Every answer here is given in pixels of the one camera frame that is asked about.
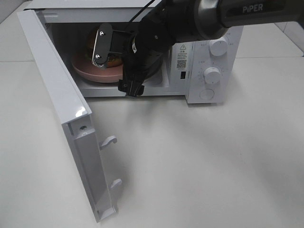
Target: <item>pink plate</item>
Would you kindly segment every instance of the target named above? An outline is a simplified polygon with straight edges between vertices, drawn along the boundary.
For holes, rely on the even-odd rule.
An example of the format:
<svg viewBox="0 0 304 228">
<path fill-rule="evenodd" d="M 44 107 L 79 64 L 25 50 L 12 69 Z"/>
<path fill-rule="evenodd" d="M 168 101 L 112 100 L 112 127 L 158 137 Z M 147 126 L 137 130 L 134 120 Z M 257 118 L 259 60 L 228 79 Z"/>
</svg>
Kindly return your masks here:
<svg viewBox="0 0 304 228">
<path fill-rule="evenodd" d="M 75 71 L 87 80 L 101 83 L 118 82 L 123 78 L 123 65 L 112 68 L 101 69 L 94 66 L 90 60 L 81 53 L 72 57 L 72 65 Z"/>
</svg>

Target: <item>sticker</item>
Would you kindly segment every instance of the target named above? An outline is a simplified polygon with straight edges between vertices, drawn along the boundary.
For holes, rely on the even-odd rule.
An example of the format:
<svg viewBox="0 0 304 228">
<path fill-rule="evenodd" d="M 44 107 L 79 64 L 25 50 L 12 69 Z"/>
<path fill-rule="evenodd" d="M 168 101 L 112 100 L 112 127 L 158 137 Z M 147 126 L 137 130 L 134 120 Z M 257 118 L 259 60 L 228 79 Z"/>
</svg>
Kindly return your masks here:
<svg viewBox="0 0 304 228">
<path fill-rule="evenodd" d="M 188 50 L 190 50 L 190 47 L 188 44 L 182 44 L 178 47 L 177 52 L 177 63 L 176 68 L 178 70 L 184 70 L 187 68 L 187 62 L 188 62 Z"/>
</svg>

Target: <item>qr code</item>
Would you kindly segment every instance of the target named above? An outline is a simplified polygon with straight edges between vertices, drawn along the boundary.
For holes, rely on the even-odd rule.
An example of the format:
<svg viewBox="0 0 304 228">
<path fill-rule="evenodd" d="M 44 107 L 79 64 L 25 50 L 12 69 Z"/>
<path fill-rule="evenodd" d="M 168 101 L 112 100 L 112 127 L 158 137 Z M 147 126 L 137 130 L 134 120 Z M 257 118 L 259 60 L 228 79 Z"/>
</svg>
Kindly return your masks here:
<svg viewBox="0 0 304 228">
<path fill-rule="evenodd" d="M 177 68 L 186 68 L 187 60 L 177 60 Z"/>
</svg>

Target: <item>white wall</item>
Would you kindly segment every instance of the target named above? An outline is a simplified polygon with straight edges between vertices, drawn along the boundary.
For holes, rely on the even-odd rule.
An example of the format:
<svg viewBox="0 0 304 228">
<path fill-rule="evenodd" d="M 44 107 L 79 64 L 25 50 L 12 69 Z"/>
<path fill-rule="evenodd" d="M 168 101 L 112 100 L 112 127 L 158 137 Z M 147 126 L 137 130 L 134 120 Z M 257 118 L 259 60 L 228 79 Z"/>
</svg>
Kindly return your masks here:
<svg viewBox="0 0 304 228">
<path fill-rule="evenodd" d="M 297 22 L 281 22 L 276 25 L 304 51 L 304 29 Z"/>
<path fill-rule="evenodd" d="M 0 0 L 0 23 L 26 0 Z"/>
</svg>

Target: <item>black cable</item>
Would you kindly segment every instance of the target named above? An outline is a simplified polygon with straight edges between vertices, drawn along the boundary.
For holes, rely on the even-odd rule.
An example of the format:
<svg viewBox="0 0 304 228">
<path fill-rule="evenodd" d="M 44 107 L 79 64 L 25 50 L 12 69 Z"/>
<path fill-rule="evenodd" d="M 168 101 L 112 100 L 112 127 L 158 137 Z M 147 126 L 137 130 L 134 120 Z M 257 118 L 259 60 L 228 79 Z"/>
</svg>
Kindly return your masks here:
<svg viewBox="0 0 304 228">
<path fill-rule="evenodd" d="M 131 18 L 131 20 L 129 20 L 129 22 L 128 22 L 128 24 L 127 24 L 127 26 L 124 28 L 124 30 L 126 30 L 128 27 L 129 27 L 129 25 L 132 23 L 132 21 L 134 21 L 146 8 L 148 8 L 153 2 L 155 2 L 155 0 L 151 0 L 151 1 L 149 1 L 148 2 L 148 4 L 147 5 L 145 5 L 144 7 L 142 7 L 142 9 L 140 10 L 140 11 L 138 11 L 138 13 L 136 13 L 135 15 L 134 15 L 134 17 L 132 17 Z"/>
</svg>

